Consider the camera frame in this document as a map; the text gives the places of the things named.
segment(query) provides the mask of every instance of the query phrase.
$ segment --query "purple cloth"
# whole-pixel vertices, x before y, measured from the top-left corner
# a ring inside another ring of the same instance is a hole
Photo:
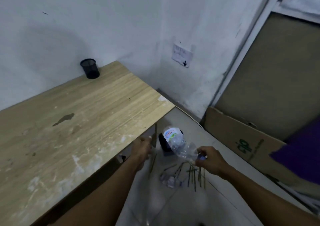
[[[320,185],[320,117],[292,135],[270,157],[297,176]]]

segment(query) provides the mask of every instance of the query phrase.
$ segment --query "paper note on wall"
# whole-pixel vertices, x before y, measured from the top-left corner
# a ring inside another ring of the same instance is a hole
[[[180,63],[184,67],[189,67],[190,61],[192,59],[192,52],[187,51],[183,49],[180,46],[177,46],[176,44],[173,45],[173,51],[172,51],[172,59],[176,62]]]

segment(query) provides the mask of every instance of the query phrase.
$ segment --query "bottle label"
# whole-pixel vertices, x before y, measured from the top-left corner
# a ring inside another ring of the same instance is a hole
[[[183,134],[181,133],[180,129],[177,127],[172,127],[169,128],[168,130],[166,130],[163,134],[163,136],[165,137],[166,141],[169,142],[172,138],[174,138],[176,135],[181,135],[183,136]]]

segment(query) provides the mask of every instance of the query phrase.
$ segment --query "person's left hand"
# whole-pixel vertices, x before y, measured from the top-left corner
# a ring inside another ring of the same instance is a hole
[[[137,137],[133,141],[131,156],[138,159],[140,163],[138,171],[142,169],[144,162],[149,159],[149,154],[151,154],[151,138]]]

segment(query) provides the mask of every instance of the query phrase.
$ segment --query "wooden desk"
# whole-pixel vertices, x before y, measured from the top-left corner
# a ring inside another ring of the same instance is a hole
[[[119,62],[0,111],[0,222],[29,225],[174,108]]]

